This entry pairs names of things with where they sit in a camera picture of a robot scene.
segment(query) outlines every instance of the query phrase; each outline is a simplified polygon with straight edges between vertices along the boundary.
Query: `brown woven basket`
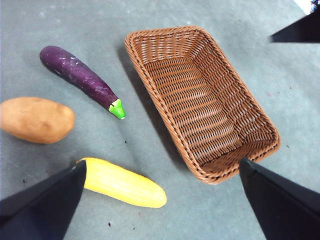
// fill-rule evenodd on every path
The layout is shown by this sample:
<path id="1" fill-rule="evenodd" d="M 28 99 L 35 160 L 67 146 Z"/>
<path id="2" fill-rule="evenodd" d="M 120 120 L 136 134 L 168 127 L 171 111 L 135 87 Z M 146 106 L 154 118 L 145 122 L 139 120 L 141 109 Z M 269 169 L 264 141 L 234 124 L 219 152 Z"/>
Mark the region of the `brown woven basket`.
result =
<path id="1" fill-rule="evenodd" d="M 280 136 L 213 38 L 197 26 L 130 33 L 125 47 L 191 172 L 218 184 Z"/>

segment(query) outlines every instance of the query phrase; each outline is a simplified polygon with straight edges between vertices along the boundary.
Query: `black object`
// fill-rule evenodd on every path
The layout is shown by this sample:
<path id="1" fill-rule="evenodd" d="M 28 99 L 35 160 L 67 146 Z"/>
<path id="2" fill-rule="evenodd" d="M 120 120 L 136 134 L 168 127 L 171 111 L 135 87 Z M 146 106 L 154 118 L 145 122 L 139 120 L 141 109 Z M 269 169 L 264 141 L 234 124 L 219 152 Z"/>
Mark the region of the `black object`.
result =
<path id="1" fill-rule="evenodd" d="M 243 188 L 268 240 L 320 240 L 320 194 L 240 161 Z"/>
<path id="2" fill-rule="evenodd" d="M 86 179 L 80 161 L 0 201 L 0 240 L 62 240 Z"/>
<path id="3" fill-rule="evenodd" d="M 271 35 L 272 42 L 320 43 L 320 8 Z"/>

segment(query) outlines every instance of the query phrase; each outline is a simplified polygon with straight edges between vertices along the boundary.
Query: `potato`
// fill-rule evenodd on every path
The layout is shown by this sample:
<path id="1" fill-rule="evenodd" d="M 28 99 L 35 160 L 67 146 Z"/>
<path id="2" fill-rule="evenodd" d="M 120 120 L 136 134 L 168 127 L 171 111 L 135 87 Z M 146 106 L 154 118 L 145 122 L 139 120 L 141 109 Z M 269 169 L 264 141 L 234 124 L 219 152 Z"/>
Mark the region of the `potato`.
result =
<path id="1" fill-rule="evenodd" d="M 1 129 L 39 144 L 63 139 L 75 125 L 71 108 L 39 97 L 18 97 L 1 103 Z"/>

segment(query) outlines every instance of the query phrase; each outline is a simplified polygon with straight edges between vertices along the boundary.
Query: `eggplant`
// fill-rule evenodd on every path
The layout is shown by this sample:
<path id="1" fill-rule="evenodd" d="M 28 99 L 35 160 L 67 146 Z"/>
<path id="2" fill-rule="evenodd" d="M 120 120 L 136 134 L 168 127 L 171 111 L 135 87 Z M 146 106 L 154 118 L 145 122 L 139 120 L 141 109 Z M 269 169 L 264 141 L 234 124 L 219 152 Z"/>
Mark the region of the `eggplant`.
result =
<path id="1" fill-rule="evenodd" d="M 46 46 L 39 56 L 51 72 L 82 90 L 118 119 L 125 118 L 121 100 L 95 72 L 70 52 L 58 46 Z"/>

